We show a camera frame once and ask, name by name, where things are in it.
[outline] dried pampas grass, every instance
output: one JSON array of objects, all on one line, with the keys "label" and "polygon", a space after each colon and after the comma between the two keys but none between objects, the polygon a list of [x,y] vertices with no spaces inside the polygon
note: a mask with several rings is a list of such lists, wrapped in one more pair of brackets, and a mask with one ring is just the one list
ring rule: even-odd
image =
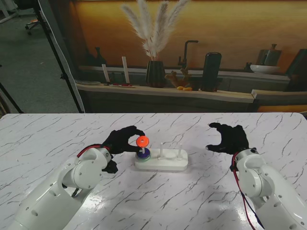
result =
[{"label": "dried pampas grass", "polygon": [[179,0],[173,9],[167,14],[168,1],[162,1],[157,12],[154,27],[148,10],[146,0],[137,0],[140,9],[140,18],[127,4],[121,6],[128,17],[135,33],[144,40],[143,49],[151,60],[157,60],[175,29],[179,13],[190,0]]}]

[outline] black faucet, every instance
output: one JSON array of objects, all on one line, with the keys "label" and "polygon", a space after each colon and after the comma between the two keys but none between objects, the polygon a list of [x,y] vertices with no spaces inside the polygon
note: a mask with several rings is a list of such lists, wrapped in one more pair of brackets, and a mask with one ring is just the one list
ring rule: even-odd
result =
[{"label": "black faucet", "polygon": [[198,43],[198,40],[188,40],[186,41],[186,43],[184,44],[184,57],[183,60],[181,61],[181,56],[179,57],[179,62],[178,65],[182,66],[182,68],[187,67],[187,49],[188,49],[188,43],[189,42],[195,42]]}]

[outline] red wire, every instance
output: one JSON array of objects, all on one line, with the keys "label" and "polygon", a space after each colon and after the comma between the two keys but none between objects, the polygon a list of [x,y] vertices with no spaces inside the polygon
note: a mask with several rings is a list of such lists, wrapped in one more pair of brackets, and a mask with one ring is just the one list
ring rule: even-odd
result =
[{"label": "red wire", "polygon": [[91,148],[99,148],[99,147],[100,147],[100,145],[91,145],[91,146],[89,146],[89,147],[86,147],[86,148],[84,148],[81,152],[78,153],[77,157],[78,157],[78,158],[81,157],[81,155],[82,155],[85,151],[87,151],[87,150],[89,150],[89,149],[91,149]]},{"label": "red wire", "polygon": [[[238,154],[238,152],[233,156],[233,160],[232,160],[232,166],[233,166],[233,167],[234,167],[234,165],[235,165],[235,157],[236,157],[237,154]],[[241,192],[241,194],[242,194],[242,191],[241,191],[241,188],[240,188],[240,185],[239,185],[238,175],[236,174],[235,168],[234,168],[234,176],[235,176],[235,179],[236,179],[236,184],[238,185],[238,188],[239,188],[239,190],[240,190],[240,192]],[[243,196],[242,196],[242,199],[243,199],[243,204],[244,204],[244,209],[245,209],[246,218],[248,219],[248,222],[249,222],[251,228],[252,228],[253,230],[256,230],[256,229],[254,228],[253,224],[251,223],[249,217],[248,217],[248,211],[247,211],[245,199],[244,199]]]}]

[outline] black glove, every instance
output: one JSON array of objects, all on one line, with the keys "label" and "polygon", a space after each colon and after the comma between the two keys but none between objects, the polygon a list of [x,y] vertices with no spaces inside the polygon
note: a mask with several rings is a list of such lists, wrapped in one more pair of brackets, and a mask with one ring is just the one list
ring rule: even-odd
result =
[{"label": "black glove", "polygon": [[236,152],[249,149],[248,139],[242,126],[231,127],[220,123],[209,124],[211,128],[216,128],[221,133],[222,141],[219,145],[207,145],[206,149],[213,152],[225,152],[235,154]]},{"label": "black glove", "polygon": [[140,147],[132,146],[128,143],[130,137],[134,135],[145,136],[144,132],[138,130],[136,126],[129,126],[120,130],[114,130],[104,141],[101,147],[108,147],[111,154],[119,154],[122,152],[138,152]]}]

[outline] robotic arm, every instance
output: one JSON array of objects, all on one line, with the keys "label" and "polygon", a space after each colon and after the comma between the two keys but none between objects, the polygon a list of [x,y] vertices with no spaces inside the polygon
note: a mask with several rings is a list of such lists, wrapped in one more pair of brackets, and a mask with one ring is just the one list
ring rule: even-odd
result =
[{"label": "robotic arm", "polygon": [[[88,146],[76,157],[69,158],[22,202],[8,229],[62,230],[100,182],[101,171],[117,171],[111,153],[140,150],[128,144],[129,138],[134,135],[145,134],[135,126],[112,131],[103,144]],[[76,190],[70,195],[65,190],[67,187]]]},{"label": "robotic arm", "polygon": [[253,202],[263,227],[266,230],[306,230],[306,203],[278,171],[266,164],[256,149],[249,148],[242,126],[211,123],[210,127],[221,133],[222,141],[220,145],[206,148],[233,155],[231,169],[239,189]]}]

